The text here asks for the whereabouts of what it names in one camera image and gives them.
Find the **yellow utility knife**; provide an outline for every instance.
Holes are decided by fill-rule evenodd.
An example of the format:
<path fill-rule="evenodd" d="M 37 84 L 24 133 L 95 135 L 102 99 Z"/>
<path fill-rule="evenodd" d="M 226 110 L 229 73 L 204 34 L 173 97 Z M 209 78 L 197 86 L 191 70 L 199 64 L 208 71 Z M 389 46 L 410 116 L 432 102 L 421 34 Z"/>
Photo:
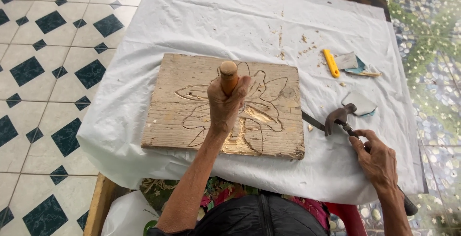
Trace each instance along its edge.
<path fill-rule="evenodd" d="M 339 77 L 339 69 L 336 66 L 335 59 L 333 58 L 333 55 L 331 55 L 330 50 L 324 49 L 323 55 L 325 55 L 326 63 L 328 63 L 328 67 L 330 68 L 331 75 L 334 78 Z"/>

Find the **black jacket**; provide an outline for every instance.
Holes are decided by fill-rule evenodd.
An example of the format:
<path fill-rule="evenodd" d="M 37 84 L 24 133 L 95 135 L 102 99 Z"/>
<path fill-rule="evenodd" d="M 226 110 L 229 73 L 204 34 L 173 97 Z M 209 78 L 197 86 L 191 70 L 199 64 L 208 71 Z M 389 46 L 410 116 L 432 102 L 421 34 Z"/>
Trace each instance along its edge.
<path fill-rule="evenodd" d="M 246 195 L 213 209 L 195 229 L 167 234 L 151 228 L 147 236 L 328 236 L 317 219 L 303 207 L 275 195 Z"/>

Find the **red plastic chair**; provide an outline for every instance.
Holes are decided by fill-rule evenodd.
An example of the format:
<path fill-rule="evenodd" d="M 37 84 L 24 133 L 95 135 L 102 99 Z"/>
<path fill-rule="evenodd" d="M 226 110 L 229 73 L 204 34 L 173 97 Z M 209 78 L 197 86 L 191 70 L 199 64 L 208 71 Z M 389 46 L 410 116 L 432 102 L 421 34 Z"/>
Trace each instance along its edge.
<path fill-rule="evenodd" d="M 325 203 L 331 213 L 344 222 L 348 236 L 367 236 L 359 210 L 355 205 Z"/>

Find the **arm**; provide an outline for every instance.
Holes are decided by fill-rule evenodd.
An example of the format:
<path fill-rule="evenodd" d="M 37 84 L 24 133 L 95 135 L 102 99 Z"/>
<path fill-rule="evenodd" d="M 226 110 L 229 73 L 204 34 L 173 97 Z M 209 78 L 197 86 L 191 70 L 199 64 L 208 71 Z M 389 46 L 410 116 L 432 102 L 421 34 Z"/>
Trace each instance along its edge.
<path fill-rule="evenodd" d="M 359 163 L 366 177 L 376 189 L 383 209 L 384 234 L 386 236 L 411 236 L 412 232 L 406 218 L 403 204 L 404 195 L 397 187 L 397 160 L 395 150 L 386 146 L 371 130 L 356 130 L 359 136 L 368 139 L 365 145 L 350 136 L 349 141 L 357 152 Z"/>
<path fill-rule="evenodd" d="M 231 97 L 224 94 L 220 78 L 208 87 L 210 129 L 195 159 L 171 194 L 158 220 L 158 229 L 174 233 L 195 227 L 206 182 L 216 156 L 234 126 L 238 109 L 242 107 L 247 95 L 249 83 L 249 76 L 240 77 Z"/>

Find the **white plastic bag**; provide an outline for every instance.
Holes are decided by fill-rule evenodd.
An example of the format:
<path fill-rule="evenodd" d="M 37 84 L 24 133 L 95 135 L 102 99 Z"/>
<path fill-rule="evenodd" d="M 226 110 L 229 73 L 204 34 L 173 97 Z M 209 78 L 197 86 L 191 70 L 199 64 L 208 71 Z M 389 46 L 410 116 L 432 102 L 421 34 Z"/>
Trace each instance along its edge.
<path fill-rule="evenodd" d="M 102 226 L 101 236 L 141 236 L 147 223 L 149 227 L 153 227 L 158 218 L 157 212 L 149 205 L 142 192 L 134 191 L 112 203 Z"/>

